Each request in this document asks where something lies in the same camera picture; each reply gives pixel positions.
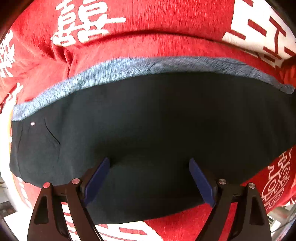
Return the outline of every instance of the heathered gray fabric strip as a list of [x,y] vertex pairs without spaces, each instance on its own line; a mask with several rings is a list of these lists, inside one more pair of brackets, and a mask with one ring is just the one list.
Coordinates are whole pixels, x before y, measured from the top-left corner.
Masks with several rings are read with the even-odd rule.
[[21,121],[47,105],[78,90],[134,76],[170,72],[231,74],[258,79],[271,84],[286,94],[292,94],[294,91],[292,85],[283,85],[273,76],[230,58],[119,58],[97,64],[72,78],[55,84],[33,100],[16,105],[13,109],[12,121]]

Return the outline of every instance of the red fabric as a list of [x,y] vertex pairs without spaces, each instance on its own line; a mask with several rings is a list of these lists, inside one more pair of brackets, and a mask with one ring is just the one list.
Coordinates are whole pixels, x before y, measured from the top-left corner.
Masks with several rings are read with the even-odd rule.
[[[295,37],[264,0],[64,0],[65,8],[59,5],[61,2],[35,0],[6,35],[0,45],[0,100],[17,82],[24,85],[18,96],[21,103],[97,63],[122,57],[228,57],[256,67],[282,83],[296,83],[295,62],[285,61],[281,67],[284,59],[296,53]],[[97,8],[89,11],[96,10],[96,14],[87,17],[83,10],[92,4],[97,4]],[[88,25],[89,21],[103,19],[105,14],[107,19],[121,19],[113,20],[116,23],[98,21],[96,26]],[[63,18],[68,21],[65,26],[61,25]],[[82,24],[72,32],[55,34]],[[97,33],[85,41],[88,30],[100,30],[103,34]],[[64,46],[59,46],[58,36],[70,39],[71,44],[63,41]],[[296,153],[291,149],[250,180],[261,193],[267,211],[296,195],[295,186],[292,188],[295,174]],[[23,201],[34,206],[40,189],[17,178],[15,182]],[[164,241],[193,241],[210,210],[205,204],[145,223]],[[227,239],[234,212],[235,204],[220,241]],[[117,236],[107,233],[108,225],[101,228],[105,228],[106,237],[131,240],[120,234],[120,230],[130,227],[120,227]],[[134,229],[151,234],[145,227]]]

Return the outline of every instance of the black garment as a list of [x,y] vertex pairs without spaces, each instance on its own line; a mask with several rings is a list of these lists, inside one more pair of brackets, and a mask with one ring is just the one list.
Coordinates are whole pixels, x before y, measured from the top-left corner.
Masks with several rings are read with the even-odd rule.
[[10,168],[33,185],[60,185],[109,157],[110,173],[87,207],[94,223],[169,215],[202,203],[190,158],[242,183],[293,146],[295,95],[214,73],[139,76],[80,90],[12,124]]

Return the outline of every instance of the round metal bolt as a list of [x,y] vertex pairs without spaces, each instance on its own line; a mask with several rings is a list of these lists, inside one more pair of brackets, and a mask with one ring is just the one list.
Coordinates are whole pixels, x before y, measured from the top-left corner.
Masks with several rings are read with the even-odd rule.
[[255,186],[254,183],[249,183],[249,187],[250,187],[251,189],[254,189],[256,186]]
[[49,188],[49,186],[50,186],[50,183],[44,183],[44,184],[43,184],[43,187],[44,187],[44,188]]
[[78,184],[80,182],[80,179],[79,178],[74,178],[73,180],[72,180],[72,183],[73,184]]
[[223,179],[223,178],[221,178],[221,179],[219,179],[219,183],[220,183],[221,185],[225,185],[225,184],[226,184],[226,180]]

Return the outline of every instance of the cable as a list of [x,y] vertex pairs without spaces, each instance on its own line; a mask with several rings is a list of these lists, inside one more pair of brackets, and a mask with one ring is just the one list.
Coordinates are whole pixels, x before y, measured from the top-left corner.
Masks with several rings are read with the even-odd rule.
[[285,227],[287,224],[289,224],[289,223],[291,223],[291,222],[293,222],[293,221],[295,221],[295,220],[296,220],[295,218],[294,218],[294,219],[292,219],[292,220],[290,220],[289,222],[287,222],[287,223],[283,224],[282,226],[280,226],[280,227],[279,227],[279,228],[277,228],[276,230],[272,231],[271,233],[274,233],[274,232],[276,232],[276,231],[280,230],[281,228]]

